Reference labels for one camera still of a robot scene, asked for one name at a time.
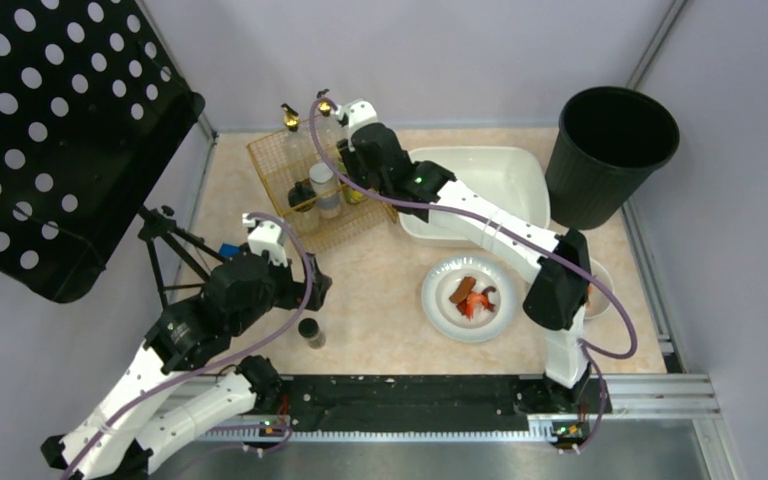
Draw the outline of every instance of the marble pattern surface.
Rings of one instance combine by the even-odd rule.
[[[403,130],[397,134],[406,150],[456,145],[521,147],[532,152],[545,169],[557,129]],[[246,150],[249,142],[262,135],[219,137],[194,225],[194,232],[215,248],[222,242],[245,241],[246,233],[240,224],[243,212],[274,213]],[[554,223],[551,228],[563,231]],[[605,225],[585,235],[593,258],[611,273],[617,295],[637,328],[640,345],[630,360],[616,361],[595,355],[596,360],[606,373],[665,373],[621,217],[616,214]],[[361,233],[318,255],[322,270],[333,277],[334,286],[324,308],[319,312],[306,312],[304,316],[319,322],[327,338],[325,347],[309,348],[293,328],[258,353],[269,357],[283,374],[542,372],[545,349],[540,327],[521,310],[502,335],[481,344],[450,340],[427,320],[420,301],[420,286],[426,273],[443,258],[465,253],[492,258],[479,249],[418,245],[398,224],[384,223]],[[297,260],[294,268],[300,280],[301,266]],[[525,284],[512,276],[520,292],[517,301],[521,303],[525,298]],[[181,277],[182,283],[197,280],[189,270]],[[284,310],[269,312],[233,340],[231,352],[275,331],[289,315]],[[614,351],[624,351],[629,344],[625,327],[613,308],[586,325],[586,338]]]

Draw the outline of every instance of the white wall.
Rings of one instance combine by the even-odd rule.
[[[324,87],[392,126],[554,125],[576,91],[628,80],[670,2],[145,3],[222,131],[277,128]]]
[[[682,133],[636,195],[677,333],[768,479],[768,2],[691,2],[642,89]]]
[[[146,204],[168,204],[179,222],[192,210],[208,142],[198,127]],[[130,362],[160,313],[136,221],[93,290],[58,305],[0,273],[0,479],[51,479],[39,446],[88,415]],[[160,247],[166,278],[178,262]]]

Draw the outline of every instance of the gray floor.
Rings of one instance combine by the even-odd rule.
[[[227,450],[181,474],[220,446],[196,442],[152,480],[253,479],[708,479],[689,421],[611,421],[581,456],[534,451],[528,443],[291,443],[259,460]]]

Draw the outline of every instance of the black cap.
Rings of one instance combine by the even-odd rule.
[[[315,197],[316,192],[313,191],[313,188],[310,185],[305,185],[302,182],[296,182],[296,186],[287,192],[287,202],[290,203],[290,208],[296,208],[297,206]],[[313,207],[314,204],[311,202],[309,205],[305,206],[305,208],[300,210],[306,212]]]
[[[299,322],[299,333],[304,338],[313,338],[319,333],[319,324],[312,318],[305,318]]]

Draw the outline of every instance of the blue object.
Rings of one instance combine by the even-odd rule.
[[[219,247],[219,255],[222,255],[225,258],[232,257],[238,253],[240,253],[240,247],[235,245],[223,243],[222,246]]]

